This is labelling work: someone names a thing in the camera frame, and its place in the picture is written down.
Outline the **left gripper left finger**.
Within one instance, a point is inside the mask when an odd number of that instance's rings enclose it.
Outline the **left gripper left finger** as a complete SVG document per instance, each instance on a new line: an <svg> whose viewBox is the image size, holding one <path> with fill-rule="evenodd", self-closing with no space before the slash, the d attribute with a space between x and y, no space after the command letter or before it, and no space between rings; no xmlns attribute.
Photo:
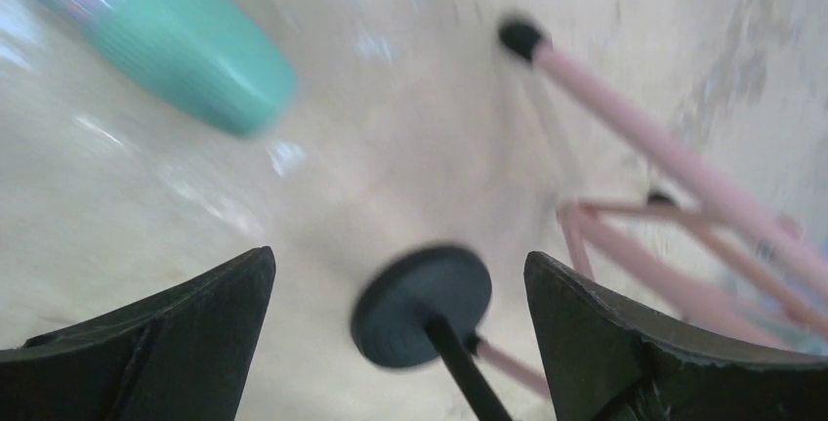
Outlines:
<svg viewBox="0 0 828 421"><path fill-rule="evenodd" d="M231 420L276 275L251 249L1 354L5 420Z"/></svg>

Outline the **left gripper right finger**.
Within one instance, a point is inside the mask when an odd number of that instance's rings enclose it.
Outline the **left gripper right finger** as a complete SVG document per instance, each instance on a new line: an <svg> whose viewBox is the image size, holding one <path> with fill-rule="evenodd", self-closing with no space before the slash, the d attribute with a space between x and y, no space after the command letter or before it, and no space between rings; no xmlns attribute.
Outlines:
<svg viewBox="0 0 828 421"><path fill-rule="evenodd" d="M827 360L731 339L542 252L524 283L560 420L823 420Z"/></svg>

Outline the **pink music stand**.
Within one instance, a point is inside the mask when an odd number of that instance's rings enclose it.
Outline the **pink music stand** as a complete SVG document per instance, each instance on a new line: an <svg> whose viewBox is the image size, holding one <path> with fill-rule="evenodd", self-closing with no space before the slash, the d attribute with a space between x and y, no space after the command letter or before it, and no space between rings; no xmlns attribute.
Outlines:
<svg viewBox="0 0 828 421"><path fill-rule="evenodd" d="M827 264L804 245L789 223L771 216L722 174L675 141L666 131L577 61L555 48L534 23L506 16L498 25L505 49L544 72L571 97L678 181L700 202L689 211L658 199L645 206L575 201L564 205L559 221L572 260L571 269L587 279L666 316L755 345L794 352L759 326L760 311L733 303L719 290L669 269L636 243L600 220L603 212L662 218L681 225L733 270L774 298L784 318L825 334L827 317L756 259L720 241L716 225L729 225L769 250L771 261L802 279L820 295L827 292ZM538 373L475 337L472 353L538 394L551 392L545 371Z"/></svg>

